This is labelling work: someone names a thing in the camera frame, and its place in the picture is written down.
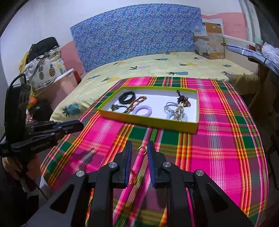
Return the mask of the person hand holding gripper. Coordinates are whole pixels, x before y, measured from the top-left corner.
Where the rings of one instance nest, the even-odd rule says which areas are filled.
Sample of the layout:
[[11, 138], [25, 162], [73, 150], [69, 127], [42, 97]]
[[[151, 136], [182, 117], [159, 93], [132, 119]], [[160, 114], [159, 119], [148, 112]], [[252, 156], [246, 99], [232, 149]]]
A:
[[6, 172], [11, 174], [16, 180], [19, 180], [17, 172], [26, 170], [27, 176], [32, 180], [35, 180], [40, 174], [40, 160], [39, 155], [35, 154], [27, 164], [22, 164], [18, 160], [13, 160], [12, 158], [2, 158], [3, 167]]

